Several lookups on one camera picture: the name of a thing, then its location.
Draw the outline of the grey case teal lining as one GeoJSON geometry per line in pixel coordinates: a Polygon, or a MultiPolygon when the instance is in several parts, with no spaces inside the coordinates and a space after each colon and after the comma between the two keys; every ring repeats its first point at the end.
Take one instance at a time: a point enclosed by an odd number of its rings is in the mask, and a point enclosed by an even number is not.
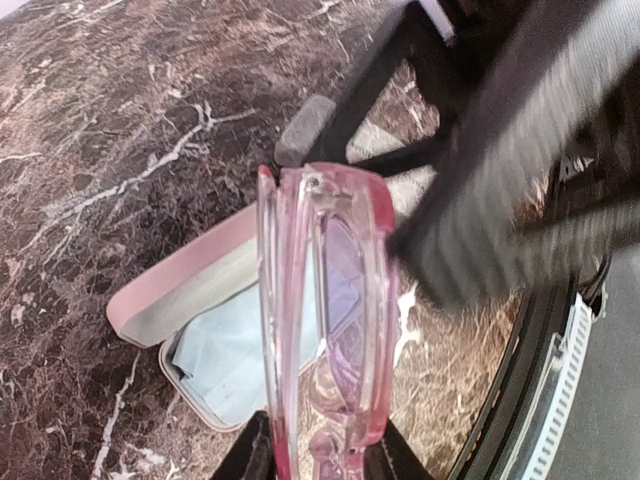
{"type": "Polygon", "coordinates": [[[334,109],[335,102],[322,95],[306,100],[275,145],[275,163],[285,168],[298,167],[334,109]]]}

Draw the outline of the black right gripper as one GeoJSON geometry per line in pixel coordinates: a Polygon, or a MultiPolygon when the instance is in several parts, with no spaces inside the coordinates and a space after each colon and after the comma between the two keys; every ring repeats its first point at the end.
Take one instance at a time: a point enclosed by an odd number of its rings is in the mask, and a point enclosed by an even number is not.
{"type": "Polygon", "coordinates": [[[381,175],[438,167],[450,134],[450,100],[474,90],[505,45],[534,22],[573,29],[600,1],[408,1],[381,24],[308,153],[381,175]],[[448,48],[445,43],[451,42],[448,48]],[[450,81],[450,62],[458,80],[450,81]],[[369,126],[403,143],[349,154],[369,126]]]}

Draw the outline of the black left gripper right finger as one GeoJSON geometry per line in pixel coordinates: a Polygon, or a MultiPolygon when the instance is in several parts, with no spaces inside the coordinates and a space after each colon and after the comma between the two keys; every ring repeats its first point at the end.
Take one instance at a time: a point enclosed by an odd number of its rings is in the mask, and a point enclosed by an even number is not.
{"type": "Polygon", "coordinates": [[[366,448],[366,480],[430,480],[430,474],[392,422],[383,437],[366,448]]]}

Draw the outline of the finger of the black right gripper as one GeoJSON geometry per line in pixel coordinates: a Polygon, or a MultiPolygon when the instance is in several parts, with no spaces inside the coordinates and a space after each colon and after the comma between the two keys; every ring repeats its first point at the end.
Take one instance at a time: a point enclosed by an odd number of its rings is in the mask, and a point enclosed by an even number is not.
{"type": "Polygon", "coordinates": [[[515,42],[493,69],[444,162],[391,251],[438,308],[565,279],[581,261],[639,239],[639,203],[591,207],[521,232],[527,188],[630,69],[635,29],[586,29],[558,47],[515,42]]]}

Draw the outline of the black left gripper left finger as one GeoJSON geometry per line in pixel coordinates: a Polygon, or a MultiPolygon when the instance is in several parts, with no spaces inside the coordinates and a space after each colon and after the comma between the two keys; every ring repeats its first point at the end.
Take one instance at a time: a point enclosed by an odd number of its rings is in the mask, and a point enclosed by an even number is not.
{"type": "Polygon", "coordinates": [[[226,454],[211,480],[274,480],[275,461],[269,418],[256,412],[226,454]]]}

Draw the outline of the clear purple lens sunglasses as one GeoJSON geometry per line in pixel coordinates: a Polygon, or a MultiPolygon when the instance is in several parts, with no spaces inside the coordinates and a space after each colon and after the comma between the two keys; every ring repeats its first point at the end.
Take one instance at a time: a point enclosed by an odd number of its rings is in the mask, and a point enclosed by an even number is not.
{"type": "Polygon", "coordinates": [[[385,180],[339,163],[258,173],[267,411],[277,475],[360,479],[391,411],[398,267],[385,180]]]}

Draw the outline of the pink glasses case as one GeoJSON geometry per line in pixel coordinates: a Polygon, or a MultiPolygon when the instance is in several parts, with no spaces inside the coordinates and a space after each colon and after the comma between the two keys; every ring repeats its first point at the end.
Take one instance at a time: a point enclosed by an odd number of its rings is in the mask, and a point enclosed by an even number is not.
{"type": "Polygon", "coordinates": [[[197,315],[258,285],[256,207],[250,205],[175,251],[117,292],[106,316],[115,333],[143,349],[158,347],[162,373],[211,429],[229,432],[181,386],[171,359],[197,315]]]}

